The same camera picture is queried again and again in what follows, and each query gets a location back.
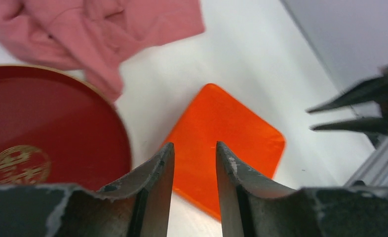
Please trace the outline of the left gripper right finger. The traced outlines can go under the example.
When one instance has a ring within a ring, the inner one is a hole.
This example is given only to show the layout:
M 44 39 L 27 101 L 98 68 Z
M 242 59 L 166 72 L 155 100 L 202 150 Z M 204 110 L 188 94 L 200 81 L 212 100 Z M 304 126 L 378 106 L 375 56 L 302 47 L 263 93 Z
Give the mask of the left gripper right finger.
M 225 237 L 388 237 L 388 187 L 291 189 L 216 144 Z

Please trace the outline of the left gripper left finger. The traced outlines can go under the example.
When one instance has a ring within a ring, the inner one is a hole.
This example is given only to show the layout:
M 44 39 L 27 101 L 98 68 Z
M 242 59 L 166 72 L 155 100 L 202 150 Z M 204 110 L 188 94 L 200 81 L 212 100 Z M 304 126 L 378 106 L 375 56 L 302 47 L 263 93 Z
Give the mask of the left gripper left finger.
M 99 191 L 77 184 L 0 185 L 0 237 L 164 237 L 175 150 L 151 159 Z

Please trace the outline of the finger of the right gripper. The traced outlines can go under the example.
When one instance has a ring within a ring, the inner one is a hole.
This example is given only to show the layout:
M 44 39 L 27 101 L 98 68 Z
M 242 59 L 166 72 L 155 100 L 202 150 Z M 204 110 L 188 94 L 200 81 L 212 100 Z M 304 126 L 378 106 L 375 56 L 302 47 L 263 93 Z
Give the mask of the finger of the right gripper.
M 354 120 L 341 120 L 332 123 L 316 124 L 310 127 L 313 131 L 344 130 L 367 134 L 381 134 L 388 136 L 388 119 L 366 117 Z
M 307 113 L 328 111 L 371 101 L 377 103 L 388 101 L 388 67 L 381 76 L 364 79 L 331 100 L 307 109 Z

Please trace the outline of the orange box lid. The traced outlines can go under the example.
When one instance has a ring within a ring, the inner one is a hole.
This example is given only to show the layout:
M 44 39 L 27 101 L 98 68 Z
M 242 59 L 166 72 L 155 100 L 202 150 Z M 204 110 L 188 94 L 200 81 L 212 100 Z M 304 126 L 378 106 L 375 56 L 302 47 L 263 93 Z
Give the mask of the orange box lid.
M 242 161 L 272 178 L 286 141 L 281 132 L 221 87 L 206 84 L 166 138 L 175 147 L 173 190 L 220 220 L 216 144 L 224 142 Z

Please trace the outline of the round dark red plate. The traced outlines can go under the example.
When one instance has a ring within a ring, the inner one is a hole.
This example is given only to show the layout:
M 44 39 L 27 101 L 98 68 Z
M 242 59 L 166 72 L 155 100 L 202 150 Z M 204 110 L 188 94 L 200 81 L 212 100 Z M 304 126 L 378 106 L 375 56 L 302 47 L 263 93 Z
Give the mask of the round dark red plate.
M 131 169 L 115 106 L 85 82 L 37 66 L 0 66 L 0 184 L 97 190 Z

